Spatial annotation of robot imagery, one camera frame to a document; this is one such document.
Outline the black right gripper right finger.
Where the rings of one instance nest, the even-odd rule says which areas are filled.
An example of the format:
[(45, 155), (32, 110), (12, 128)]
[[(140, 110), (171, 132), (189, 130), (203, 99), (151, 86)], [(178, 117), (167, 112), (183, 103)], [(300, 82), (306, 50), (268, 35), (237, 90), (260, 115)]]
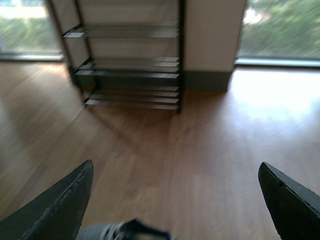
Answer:
[(271, 164), (262, 162), (258, 181), (282, 240), (320, 238), (320, 196)]

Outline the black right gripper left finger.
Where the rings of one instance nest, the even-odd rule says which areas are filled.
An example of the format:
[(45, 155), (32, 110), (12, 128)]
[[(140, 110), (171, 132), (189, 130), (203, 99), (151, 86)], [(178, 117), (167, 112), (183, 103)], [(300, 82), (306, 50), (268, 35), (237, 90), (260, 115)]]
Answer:
[(86, 160), (0, 222), (2, 240), (74, 240), (91, 197), (94, 165)]

